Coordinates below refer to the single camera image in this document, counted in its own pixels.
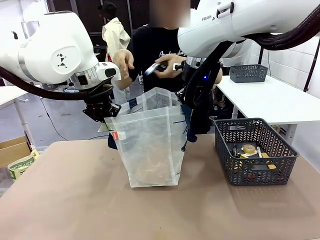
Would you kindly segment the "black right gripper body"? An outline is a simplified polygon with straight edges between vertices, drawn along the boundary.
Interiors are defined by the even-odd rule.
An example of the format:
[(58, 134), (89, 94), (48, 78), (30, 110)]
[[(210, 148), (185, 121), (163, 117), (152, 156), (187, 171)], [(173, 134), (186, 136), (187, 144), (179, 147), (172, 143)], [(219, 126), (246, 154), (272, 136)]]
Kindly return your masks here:
[(187, 85), (194, 74), (194, 68), (192, 66), (184, 66), (182, 71), (182, 80), (184, 81), (184, 89), (187, 89)]

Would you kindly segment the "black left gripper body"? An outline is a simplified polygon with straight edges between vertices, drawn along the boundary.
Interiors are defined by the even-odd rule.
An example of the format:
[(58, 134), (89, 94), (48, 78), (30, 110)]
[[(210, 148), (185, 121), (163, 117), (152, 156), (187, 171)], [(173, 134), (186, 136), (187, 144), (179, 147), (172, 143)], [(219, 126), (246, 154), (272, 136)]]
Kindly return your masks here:
[(88, 97), (84, 100), (83, 113), (112, 113), (113, 86), (96, 86), (88, 91)]

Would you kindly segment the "person's left hand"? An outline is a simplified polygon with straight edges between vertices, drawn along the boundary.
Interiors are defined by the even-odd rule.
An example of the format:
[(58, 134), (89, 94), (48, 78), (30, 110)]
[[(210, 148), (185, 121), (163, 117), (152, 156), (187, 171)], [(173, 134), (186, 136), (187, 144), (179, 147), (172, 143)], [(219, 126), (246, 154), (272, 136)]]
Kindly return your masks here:
[(177, 55), (177, 54), (166, 54), (164, 56), (161, 56), (157, 60), (155, 60), (156, 63), (162, 63), (162, 62), (167, 62), (167, 67), (164, 71), (160, 72), (158, 70), (154, 71), (154, 74), (159, 78), (159, 79), (164, 79), (164, 78), (175, 78), (180, 74), (179, 71), (174, 70), (174, 64), (181, 64), (183, 61), (185, 61), (187, 58)]

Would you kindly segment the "person's right hand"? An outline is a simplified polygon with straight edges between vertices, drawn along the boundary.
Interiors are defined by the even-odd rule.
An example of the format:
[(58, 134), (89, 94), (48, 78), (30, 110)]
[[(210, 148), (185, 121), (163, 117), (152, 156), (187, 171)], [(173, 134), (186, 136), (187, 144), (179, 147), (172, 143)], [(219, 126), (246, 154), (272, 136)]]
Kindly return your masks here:
[(126, 79), (129, 77), (129, 70), (134, 70), (134, 57), (127, 49), (117, 51), (112, 59), (112, 62), (119, 68), (121, 76)]

